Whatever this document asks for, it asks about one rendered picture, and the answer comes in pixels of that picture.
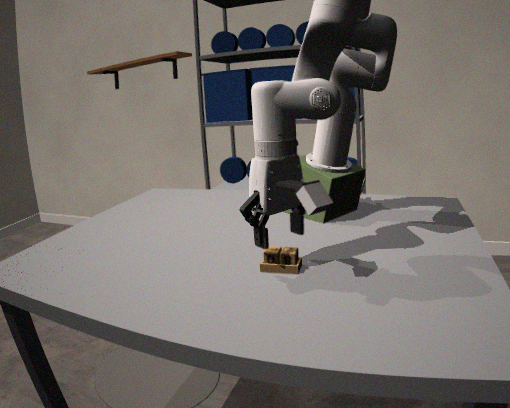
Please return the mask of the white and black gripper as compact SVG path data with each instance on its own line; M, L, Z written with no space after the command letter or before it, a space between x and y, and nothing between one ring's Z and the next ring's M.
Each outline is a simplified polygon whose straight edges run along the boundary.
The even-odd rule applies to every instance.
M283 180L303 182L298 154L285 157L255 155L255 158L252 158L249 199L240 207L240 212L254 228L254 241L257 244L255 245L263 249L269 247L268 229L265 225L270 215L291 209L293 212L290 213L290 231L299 235L304 234L306 210L295 194L297 189L275 185L275 182ZM252 211L255 211L254 215ZM259 220L261 214L262 217Z

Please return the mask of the shallow wooden tray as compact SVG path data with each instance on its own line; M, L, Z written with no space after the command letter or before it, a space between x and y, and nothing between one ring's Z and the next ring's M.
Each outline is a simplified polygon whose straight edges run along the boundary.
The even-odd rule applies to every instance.
M297 265L266 264L262 260L260 263L260 272L299 274L301 266L302 257L299 257Z

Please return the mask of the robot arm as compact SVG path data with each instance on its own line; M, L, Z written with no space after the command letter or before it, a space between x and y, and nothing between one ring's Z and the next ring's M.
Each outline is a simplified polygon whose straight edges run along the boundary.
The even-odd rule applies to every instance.
M307 163L333 173L351 170L348 153L356 100L349 87L383 91L397 40L395 21L369 12L370 4L371 0L314 0L292 82L262 81L252 86L256 156L297 154L295 118L312 119L318 121ZM319 180L283 180L275 185L297 189L295 194L308 215L333 204Z

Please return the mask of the brown wooden number cube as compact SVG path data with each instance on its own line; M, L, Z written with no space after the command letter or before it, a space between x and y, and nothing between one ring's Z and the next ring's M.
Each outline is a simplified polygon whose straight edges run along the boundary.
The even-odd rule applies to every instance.
M296 247L283 247L280 252L280 264L283 265L297 265L299 260L298 248Z
M282 247L269 246L263 252L263 261L266 264L280 264L280 252Z

